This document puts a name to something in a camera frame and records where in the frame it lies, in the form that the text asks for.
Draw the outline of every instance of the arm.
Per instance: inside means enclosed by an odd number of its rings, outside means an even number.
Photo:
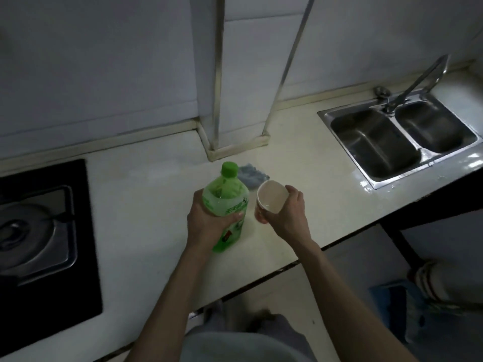
[[[195,192],[188,214],[186,247],[126,362],[179,360],[199,274],[223,230],[242,216],[243,213],[213,216],[202,203],[202,190]]]
[[[266,211],[263,214],[299,257],[341,361],[416,362],[337,274],[311,238],[303,193],[291,186],[287,189],[289,197],[282,210],[278,214]]]

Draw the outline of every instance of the person's leg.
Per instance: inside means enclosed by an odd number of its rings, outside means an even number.
[[[271,336],[317,362],[305,336],[297,333],[283,315],[269,314],[263,317],[259,321],[259,327],[255,330],[255,333]]]
[[[218,300],[203,309],[203,325],[195,326],[186,335],[203,332],[226,332],[226,319],[223,312],[223,303]]]

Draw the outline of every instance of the gray pants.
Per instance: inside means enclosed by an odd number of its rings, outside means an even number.
[[[214,312],[206,323],[194,327],[187,335],[202,332],[229,332],[229,330],[226,328],[226,320],[223,315]],[[305,336],[297,333],[290,326],[287,318],[283,315],[275,314],[273,315],[273,318],[262,319],[255,333],[268,335],[279,342],[298,350],[310,360],[317,362]]]

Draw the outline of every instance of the person's right hand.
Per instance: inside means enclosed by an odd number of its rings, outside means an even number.
[[[309,224],[305,217],[303,193],[286,185],[288,198],[279,213],[262,210],[262,214],[278,236],[291,247],[312,241]]]

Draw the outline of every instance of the plastic bottle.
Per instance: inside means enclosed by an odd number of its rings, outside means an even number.
[[[248,189],[237,178],[238,165],[230,161],[223,163],[221,176],[208,184],[203,190],[204,205],[216,216],[226,216],[233,212],[243,212],[243,218],[230,225],[213,247],[213,251],[221,253],[240,238],[248,205]]]

